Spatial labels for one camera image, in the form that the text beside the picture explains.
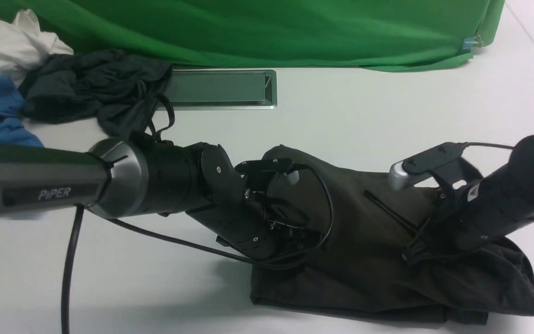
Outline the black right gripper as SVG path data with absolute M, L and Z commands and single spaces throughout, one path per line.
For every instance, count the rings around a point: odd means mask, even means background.
M 534 222 L 534 135 L 506 164 L 471 183 L 442 189 L 403 258 L 408 264 L 469 254 Z

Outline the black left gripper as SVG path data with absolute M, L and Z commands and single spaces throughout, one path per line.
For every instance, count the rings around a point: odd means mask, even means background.
M 221 146 L 206 145 L 198 154 L 198 180 L 203 204 L 186 211 L 217 236 L 222 245 L 251 263 L 302 263 L 322 247 L 324 235 L 309 228 L 309 216 L 287 199 L 268 195 L 282 175 L 243 175 Z M 323 183 L 313 167 L 299 164 Z

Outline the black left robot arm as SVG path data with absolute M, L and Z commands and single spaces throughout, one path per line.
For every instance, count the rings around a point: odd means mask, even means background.
M 0 217 L 82 206 L 100 218 L 180 212 L 254 264 L 303 261 L 329 236 L 296 205 L 267 196 L 272 177 L 314 168 L 288 158 L 233 166 L 220 145 L 180 147 L 143 135 L 105 139 L 89 152 L 0 142 Z

